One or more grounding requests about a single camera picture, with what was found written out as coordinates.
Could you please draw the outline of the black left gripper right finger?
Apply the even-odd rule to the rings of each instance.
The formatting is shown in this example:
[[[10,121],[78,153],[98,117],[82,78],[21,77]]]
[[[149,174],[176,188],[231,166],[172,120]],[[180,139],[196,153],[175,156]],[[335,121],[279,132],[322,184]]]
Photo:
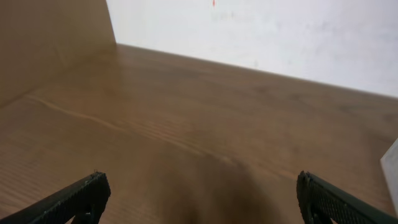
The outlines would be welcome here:
[[[305,224],[397,224],[397,218],[309,172],[298,175],[296,190]]]

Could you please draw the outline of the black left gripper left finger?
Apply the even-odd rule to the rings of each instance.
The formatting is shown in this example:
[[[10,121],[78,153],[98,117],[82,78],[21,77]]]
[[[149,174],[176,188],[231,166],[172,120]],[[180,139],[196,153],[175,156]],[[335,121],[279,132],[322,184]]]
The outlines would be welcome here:
[[[111,195],[107,176],[94,172],[1,219],[4,224],[98,223]]]

